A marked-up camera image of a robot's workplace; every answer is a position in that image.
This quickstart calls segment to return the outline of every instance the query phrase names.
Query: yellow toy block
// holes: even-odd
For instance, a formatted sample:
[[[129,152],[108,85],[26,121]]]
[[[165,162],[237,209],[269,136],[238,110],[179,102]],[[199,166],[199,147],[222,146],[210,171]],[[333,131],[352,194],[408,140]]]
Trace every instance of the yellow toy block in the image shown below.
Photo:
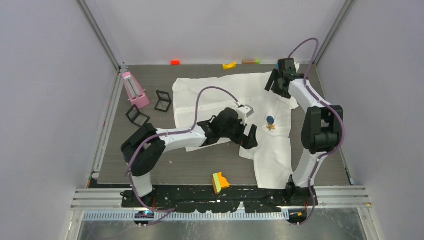
[[[215,190],[215,194],[219,194],[222,189],[230,187],[230,183],[225,177],[223,177],[222,172],[217,172],[212,175],[212,184],[213,190]]]
[[[233,68],[235,68],[236,67],[236,62],[235,61],[233,61],[232,63],[230,63],[230,64],[223,64],[222,65],[222,68],[224,69],[224,70],[227,70],[227,69],[233,69]]]

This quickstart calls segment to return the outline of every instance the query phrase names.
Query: white cloth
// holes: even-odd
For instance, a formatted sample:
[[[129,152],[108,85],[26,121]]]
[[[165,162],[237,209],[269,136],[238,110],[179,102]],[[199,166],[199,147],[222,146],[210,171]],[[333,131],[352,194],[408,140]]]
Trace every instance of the white cloth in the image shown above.
[[[177,128],[191,127],[195,118],[196,99],[205,87],[215,86],[232,93],[243,105],[253,107],[254,114],[247,118],[248,127],[257,126],[258,147],[246,150],[240,147],[239,155],[254,161],[256,181],[259,188],[285,189],[292,170],[292,151],[289,134],[292,125],[291,110],[298,107],[294,98],[285,99],[264,90],[270,77],[267,73],[236,74],[201,79],[178,78],[174,83],[173,109]],[[208,89],[200,97],[197,121],[209,120],[224,108],[237,108],[235,101],[218,89]],[[267,116],[275,119],[274,130],[267,129]],[[217,144],[227,143],[221,138]],[[188,152],[199,147],[186,147]]]

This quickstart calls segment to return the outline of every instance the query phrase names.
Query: black frame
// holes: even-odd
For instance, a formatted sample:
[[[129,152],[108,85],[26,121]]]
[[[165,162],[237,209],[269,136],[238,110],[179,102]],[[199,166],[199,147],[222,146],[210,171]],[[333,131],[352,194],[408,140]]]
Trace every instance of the black frame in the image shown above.
[[[164,97],[161,97],[161,96],[160,96],[160,94],[167,95],[167,96],[168,96],[168,98],[166,99],[166,98],[164,98]],[[167,113],[167,112],[168,112],[168,110],[169,110],[169,109],[170,109],[170,107],[171,107],[171,104],[172,104],[172,100],[171,100],[171,97],[170,97],[170,93],[169,93],[169,92],[166,92],[166,91],[156,90],[156,95],[157,95],[157,98],[158,98],[159,100],[157,101],[156,106],[154,106],[154,109],[155,109],[155,110],[157,110],[157,111],[160,111],[160,112]],[[158,108],[158,106],[159,106],[159,104],[160,104],[161,102],[169,103],[169,104],[168,104],[168,106],[166,107],[166,110],[163,110],[163,109]]]
[[[131,117],[130,117],[130,113],[131,113],[134,109],[136,109],[136,111],[137,111],[137,112],[136,112],[136,115],[135,115],[133,118],[131,118]],[[146,124],[146,123],[150,120],[150,117],[149,117],[149,116],[147,116],[146,114],[142,113],[136,105],[132,105],[132,106],[131,106],[131,108],[129,109],[129,111],[127,111],[125,115],[126,115],[126,117],[128,118],[128,120],[129,120],[132,124],[134,124],[134,125],[136,125],[136,126],[138,126],[138,127],[143,126],[144,124]],[[137,124],[137,123],[136,123],[136,119],[137,119],[138,117],[140,117],[140,116],[143,116],[143,117],[147,118],[147,120],[146,120],[145,122],[143,122],[143,124],[142,124],[142,125],[139,125],[139,124]]]

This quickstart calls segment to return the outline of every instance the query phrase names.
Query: blue and gold object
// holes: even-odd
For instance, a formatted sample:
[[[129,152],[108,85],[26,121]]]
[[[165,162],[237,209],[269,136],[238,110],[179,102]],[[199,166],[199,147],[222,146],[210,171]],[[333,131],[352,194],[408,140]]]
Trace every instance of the blue and gold object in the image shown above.
[[[272,117],[272,116],[268,116],[267,118],[266,118],[266,122],[268,123],[268,126],[266,126],[266,128],[268,129],[268,130],[274,130],[274,129],[276,129],[276,125],[274,124],[274,118]]]

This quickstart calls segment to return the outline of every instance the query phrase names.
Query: gray tabletop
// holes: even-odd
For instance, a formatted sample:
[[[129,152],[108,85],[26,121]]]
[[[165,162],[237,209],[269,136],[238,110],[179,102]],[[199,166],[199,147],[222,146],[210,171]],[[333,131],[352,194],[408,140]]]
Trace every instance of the gray tabletop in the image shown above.
[[[156,90],[169,92],[172,96],[172,86],[177,78],[200,79],[233,74],[266,73],[273,68],[273,65],[267,64],[238,65],[229,70],[223,70],[221,65],[137,65],[129,67],[128,70],[146,89],[151,102],[140,111],[151,117],[149,122],[155,128],[173,129],[176,127],[173,107],[170,107],[168,113],[154,110],[158,101]],[[306,68],[307,65],[301,65],[299,72],[304,72]],[[315,68],[309,74],[309,80],[315,90],[323,96]],[[120,147],[138,129],[125,116],[130,107],[127,92],[123,88],[98,178],[101,184],[129,183],[129,180],[124,177],[127,165]],[[298,107],[292,111],[291,117],[291,165],[295,170],[303,151],[301,131],[305,113]],[[224,143],[193,152],[186,152],[184,148],[167,152],[162,155],[152,170],[151,182],[152,184],[211,185],[212,174],[223,172],[232,185],[256,185],[253,160],[240,157],[239,148],[240,146],[234,143]],[[339,153],[329,156],[323,162],[315,178],[315,185],[349,185]]]

